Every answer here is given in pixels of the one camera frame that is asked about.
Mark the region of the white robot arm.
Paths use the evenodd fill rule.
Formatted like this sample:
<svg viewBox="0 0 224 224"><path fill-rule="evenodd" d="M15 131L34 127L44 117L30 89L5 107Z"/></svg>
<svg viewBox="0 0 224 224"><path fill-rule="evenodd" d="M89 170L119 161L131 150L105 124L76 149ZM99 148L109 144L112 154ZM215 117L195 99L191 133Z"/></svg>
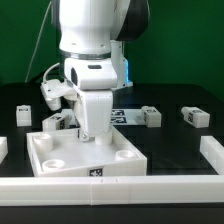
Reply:
<svg viewBox="0 0 224 224"><path fill-rule="evenodd" d="M114 41L134 41L146 30L148 0L52 0L53 23L61 32L64 79L72 89L80 127L89 137L110 129L112 90L118 75L112 62Z"/></svg>

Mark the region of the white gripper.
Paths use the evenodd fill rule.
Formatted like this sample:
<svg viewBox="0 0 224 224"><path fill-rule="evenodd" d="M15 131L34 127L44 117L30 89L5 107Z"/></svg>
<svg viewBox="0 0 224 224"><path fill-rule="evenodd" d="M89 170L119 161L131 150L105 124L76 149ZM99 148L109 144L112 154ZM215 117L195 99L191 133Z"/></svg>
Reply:
<svg viewBox="0 0 224 224"><path fill-rule="evenodd" d="M111 90L79 91L74 104L74 114L80 124L79 139L88 141L107 133L113 106Z"/></svg>

